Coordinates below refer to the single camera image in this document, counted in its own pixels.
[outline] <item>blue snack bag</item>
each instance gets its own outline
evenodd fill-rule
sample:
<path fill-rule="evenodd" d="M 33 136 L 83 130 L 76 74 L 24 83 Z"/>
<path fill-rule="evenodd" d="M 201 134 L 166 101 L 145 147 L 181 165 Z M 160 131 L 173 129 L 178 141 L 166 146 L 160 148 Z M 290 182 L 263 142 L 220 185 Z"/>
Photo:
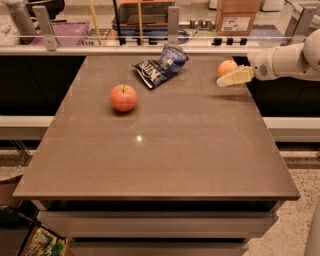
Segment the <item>blue snack bag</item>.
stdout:
<path fill-rule="evenodd" d="M 174 76 L 189 60 L 189 56 L 179 46 L 165 45 L 159 60 L 147 60 L 133 65 L 150 89 Z"/>

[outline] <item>snack bag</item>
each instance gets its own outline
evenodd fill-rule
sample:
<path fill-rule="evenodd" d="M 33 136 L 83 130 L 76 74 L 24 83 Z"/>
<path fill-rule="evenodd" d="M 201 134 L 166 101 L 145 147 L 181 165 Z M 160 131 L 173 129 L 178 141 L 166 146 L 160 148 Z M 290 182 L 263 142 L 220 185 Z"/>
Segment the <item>snack bag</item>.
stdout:
<path fill-rule="evenodd" d="M 146 60 L 133 65 L 150 89 L 174 76 L 189 60 L 189 56 L 179 46 L 166 45 L 159 60 Z"/>
<path fill-rule="evenodd" d="M 22 256 L 71 256 L 67 250 L 67 240 L 60 239 L 48 231 L 39 228 L 33 235 Z"/>

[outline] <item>red apple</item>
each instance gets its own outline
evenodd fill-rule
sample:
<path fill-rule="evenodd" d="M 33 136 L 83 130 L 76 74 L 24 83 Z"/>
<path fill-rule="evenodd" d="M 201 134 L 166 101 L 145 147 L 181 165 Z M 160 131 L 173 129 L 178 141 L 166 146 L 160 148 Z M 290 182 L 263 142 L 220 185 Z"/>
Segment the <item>red apple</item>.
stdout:
<path fill-rule="evenodd" d="M 138 94 L 136 90 L 125 84 L 119 84 L 110 92 L 110 102 L 112 107 L 121 111 L 127 112 L 136 105 Z"/>

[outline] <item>orange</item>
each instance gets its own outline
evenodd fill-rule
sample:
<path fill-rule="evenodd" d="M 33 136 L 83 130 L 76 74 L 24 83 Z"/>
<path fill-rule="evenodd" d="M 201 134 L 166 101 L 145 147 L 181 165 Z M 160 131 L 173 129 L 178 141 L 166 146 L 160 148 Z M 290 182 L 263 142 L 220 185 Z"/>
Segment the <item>orange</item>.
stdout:
<path fill-rule="evenodd" d="M 237 67 L 238 67 L 237 63 L 235 63 L 233 60 L 225 60 L 220 63 L 217 70 L 217 75 L 218 77 L 221 77 L 224 74 L 234 70 Z"/>

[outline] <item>cardboard box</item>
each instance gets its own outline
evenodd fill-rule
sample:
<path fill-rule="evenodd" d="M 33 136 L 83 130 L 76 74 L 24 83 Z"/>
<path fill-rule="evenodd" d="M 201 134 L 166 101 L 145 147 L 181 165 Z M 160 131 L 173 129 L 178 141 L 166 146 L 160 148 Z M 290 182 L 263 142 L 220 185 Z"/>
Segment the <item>cardboard box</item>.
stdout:
<path fill-rule="evenodd" d="M 217 10 L 215 29 L 219 36 L 249 36 L 256 12 L 229 13 Z"/>
<path fill-rule="evenodd" d="M 223 12 L 257 12 L 261 0 L 218 0 L 218 8 Z"/>

